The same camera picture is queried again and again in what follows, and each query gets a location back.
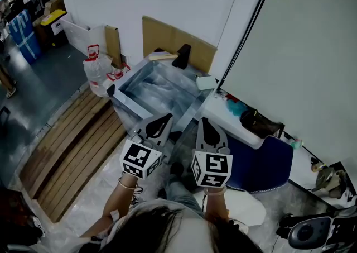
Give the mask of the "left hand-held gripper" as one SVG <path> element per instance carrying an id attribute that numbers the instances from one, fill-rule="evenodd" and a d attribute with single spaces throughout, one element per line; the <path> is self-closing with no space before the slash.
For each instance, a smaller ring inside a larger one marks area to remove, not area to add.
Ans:
<path id="1" fill-rule="evenodd" d="M 148 178 L 161 163 L 172 125 L 171 113 L 142 120 L 125 141 L 119 158 L 122 170 L 138 179 Z"/>

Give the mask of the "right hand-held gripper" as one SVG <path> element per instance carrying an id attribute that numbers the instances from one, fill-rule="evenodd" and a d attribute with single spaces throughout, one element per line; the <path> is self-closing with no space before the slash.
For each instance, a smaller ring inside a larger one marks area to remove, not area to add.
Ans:
<path id="1" fill-rule="evenodd" d="M 199 121 L 191 168 L 200 187 L 222 188 L 231 176 L 233 156 L 226 133 L 213 121 Z"/>

